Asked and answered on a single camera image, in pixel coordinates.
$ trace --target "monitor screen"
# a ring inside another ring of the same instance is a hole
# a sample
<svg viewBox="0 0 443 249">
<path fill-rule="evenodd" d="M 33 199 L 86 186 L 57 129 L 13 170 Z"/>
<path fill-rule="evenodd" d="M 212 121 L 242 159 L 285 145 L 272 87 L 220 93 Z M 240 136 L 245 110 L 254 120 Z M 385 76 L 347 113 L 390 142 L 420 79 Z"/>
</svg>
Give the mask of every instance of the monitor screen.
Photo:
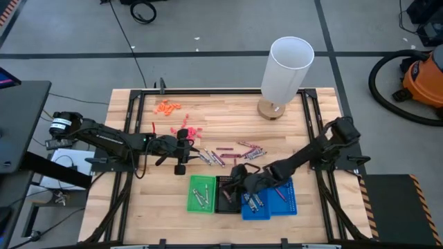
<svg viewBox="0 0 443 249">
<path fill-rule="evenodd" d="M 20 81 L 8 73 L 3 68 L 0 68 L 0 89 L 4 89 L 10 86 L 20 85 Z"/>
</svg>

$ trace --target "gray floor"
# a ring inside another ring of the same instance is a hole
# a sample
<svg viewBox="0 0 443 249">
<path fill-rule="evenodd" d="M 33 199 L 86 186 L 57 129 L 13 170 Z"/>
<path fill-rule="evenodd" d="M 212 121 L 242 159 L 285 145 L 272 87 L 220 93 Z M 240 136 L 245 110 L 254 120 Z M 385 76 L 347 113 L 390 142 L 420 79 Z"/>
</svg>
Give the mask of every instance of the gray floor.
<svg viewBox="0 0 443 249">
<path fill-rule="evenodd" d="M 335 51 L 426 50 L 418 37 L 398 27 L 398 0 L 321 0 Z M 406 8 L 411 0 L 403 1 Z M 294 35 L 306 39 L 315 51 L 327 46 L 312 0 L 169 0 L 156 2 L 158 19 L 148 26 L 132 20 L 129 8 L 114 1 L 116 12 L 135 52 L 195 52 L 268 50 L 272 41 Z M 409 18 L 405 26 L 413 28 Z M 98 0 L 28 0 L 0 54 L 127 53 L 109 4 Z M 443 230 L 443 168 L 439 153 L 443 135 L 438 128 L 402 120 L 382 109 L 370 96 L 368 75 L 379 57 L 338 57 L 352 115 L 363 134 L 363 154 L 371 156 L 370 174 L 415 174 L 422 184 L 437 228 Z M 266 57 L 140 58 L 147 85 L 163 77 L 168 87 L 259 86 Z M 114 88 L 141 88 L 143 82 L 133 59 L 0 59 L 0 65 L 22 80 L 50 80 L 51 92 L 83 100 L 109 101 Z M 398 62 L 386 65 L 377 78 L 386 95 L 399 83 Z M 304 86 L 333 86 L 328 57 L 317 57 Z M 46 110 L 79 111 L 98 122 L 107 108 L 51 96 Z M 405 104 L 420 115 L 432 113 L 418 104 Z M 34 137 L 49 138 L 41 120 Z M 47 151 L 32 142 L 30 151 Z M 72 210 L 47 209 L 36 228 L 49 227 Z M 80 229 L 76 214 L 42 241 L 24 248 L 72 244 Z M 19 238 L 23 217 L 11 245 Z"/>
</svg>

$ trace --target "wooden tabletop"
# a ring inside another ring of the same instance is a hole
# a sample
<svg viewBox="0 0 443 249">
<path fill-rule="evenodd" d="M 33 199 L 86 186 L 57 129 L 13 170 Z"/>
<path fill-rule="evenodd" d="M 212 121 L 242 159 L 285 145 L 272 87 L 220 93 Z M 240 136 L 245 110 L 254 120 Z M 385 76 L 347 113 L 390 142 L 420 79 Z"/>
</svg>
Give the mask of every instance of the wooden tabletop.
<svg viewBox="0 0 443 249">
<path fill-rule="evenodd" d="M 113 91 L 105 123 L 107 126 L 123 129 L 129 92 L 129 89 Z M 321 88 L 317 89 L 317 93 L 324 123 L 341 115 L 334 89 Z M 170 116 L 154 114 L 152 110 L 163 99 L 180 103 L 182 108 L 174 110 Z M 235 151 L 247 151 L 247 147 L 236 145 L 235 142 L 249 141 L 268 152 L 253 160 L 259 166 L 287 158 L 309 143 L 299 95 L 287 105 L 284 115 L 275 121 L 265 120 L 257 114 L 259 99 L 260 95 L 250 94 L 149 95 L 145 99 L 141 132 L 152 132 L 151 122 L 155 122 L 158 135 L 170 135 L 170 127 L 178 129 L 188 113 L 188 126 L 203 128 L 203 138 L 195 140 L 197 149 L 234 147 Z M 141 180 L 134 178 L 132 182 L 125 244 L 158 244 L 159 239 L 167 239 L 167 243 L 172 244 L 280 243 L 281 238 L 288 238 L 289 243 L 327 241 L 315 173 L 307 165 L 297 169 L 293 175 L 297 215 L 273 216 L 269 221 L 243 221 L 239 214 L 196 214 L 186 211 L 190 176 L 229 175 L 233 164 L 231 160 L 226 160 L 227 167 L 221 168 L 194 159 L 186 165 L 185 176 L 175 176 L 176 160 L 167 159 L 156 167 L 153 164 L 157 159 L 148 156 L 146 176 Z M 79 241 L 93 232 L 109 209 L 114 176 L 114 173 L 106 173 L 91 188 Z M 371 237 L 357 178 L 342 171 L 335 171 L 335 177 L 341 207 L 359 230 Z M 338 238 L 335 214 L 331 208 L 329 212 L 334 236 Z M 116 238 L 117 230 L 118 221 L 114 221 L 113 238 Z"/>
</svg>

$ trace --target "lamp base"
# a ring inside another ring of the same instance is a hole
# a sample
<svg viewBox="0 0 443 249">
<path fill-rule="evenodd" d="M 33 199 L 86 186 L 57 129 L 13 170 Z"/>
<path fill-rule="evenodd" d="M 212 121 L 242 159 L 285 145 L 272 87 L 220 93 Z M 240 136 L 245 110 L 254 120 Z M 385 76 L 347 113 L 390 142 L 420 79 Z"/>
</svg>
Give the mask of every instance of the lamp base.
<svg viewBox="0 0 443 249">
<path fill-rule="evenodd" d="M 264 98 L 261 98 L 257 105 L 258 114 L 267 120 L 277 120 L 283 116 L 285 109 L 285 105 L 276 105 Z"/>
</svg>

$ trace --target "black desk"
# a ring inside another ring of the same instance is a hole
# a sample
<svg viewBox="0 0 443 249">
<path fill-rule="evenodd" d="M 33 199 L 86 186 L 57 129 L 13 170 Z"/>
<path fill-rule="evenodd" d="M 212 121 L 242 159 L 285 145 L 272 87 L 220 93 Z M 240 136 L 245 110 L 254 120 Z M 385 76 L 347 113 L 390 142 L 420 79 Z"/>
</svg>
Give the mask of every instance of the black desk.
<svg viewBox="0 0 443 249">
<path fill-rule="evenodd" d="M 90 176 L 28 151 L 50 87 L 48 81 L 32 81 L 0 89 L 0 206 L 21 199 L 11 206 L 6 229 L 0 231 L 0 249 L 8 247 L 34 172 L 84 188 L 91 183 Z"/>
</svg>

